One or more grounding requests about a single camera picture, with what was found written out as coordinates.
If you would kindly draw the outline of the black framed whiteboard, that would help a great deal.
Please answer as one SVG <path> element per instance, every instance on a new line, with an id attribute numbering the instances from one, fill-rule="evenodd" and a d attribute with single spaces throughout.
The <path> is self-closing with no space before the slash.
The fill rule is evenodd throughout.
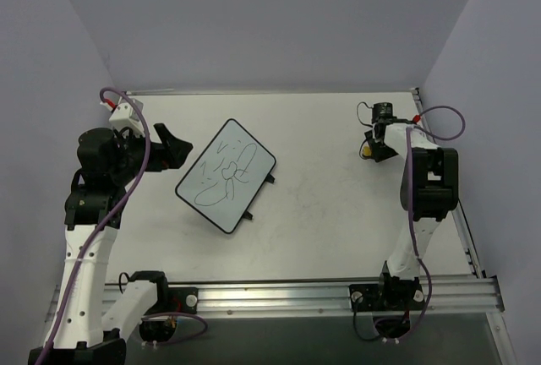
<path id="1" fill-rule="evenodd" d="M 275 166 L 275 156 L 230 118 L 184 174 L 175 194 L 220 231 L 232 234 Z"/>

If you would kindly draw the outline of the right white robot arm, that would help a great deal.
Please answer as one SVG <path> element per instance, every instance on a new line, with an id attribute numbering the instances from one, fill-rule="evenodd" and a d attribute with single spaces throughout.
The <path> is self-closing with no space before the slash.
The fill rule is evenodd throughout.
<path id="1" fill-rule="evenodd" d="M 421 264 L 430 239 L 458 205 L 459 157 L 426 137 L 420 116 L 410 120 L 394 115 L 389 102 L 371 107 L 371 123 L 361 155 L 376 163 L 395 156 L 404 159 L 400 202 L 407 213 L 391 256 L 385 261 L 375 297 L 385 308 L 394 308 L 418 289 Z"/>

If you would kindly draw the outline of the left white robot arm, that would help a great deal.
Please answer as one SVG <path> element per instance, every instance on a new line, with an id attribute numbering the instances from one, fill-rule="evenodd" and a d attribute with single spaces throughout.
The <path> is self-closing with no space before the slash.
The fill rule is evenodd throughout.
<path id="1" fill-rule="evenodd" d="M 127 340 L 150 313 L 171 301 L 165 274 L 136 271 L 122 296 L 102 309 L 107 267 L 128 198 L 146 172 L 178 169 L 193 149 L 166 125 L 154 126 L 159 141 L 131 128 L 93 128 L 81 134 L 65 202 L 66 251 L 52 325 L 30 364 L 123 364 Z"/>

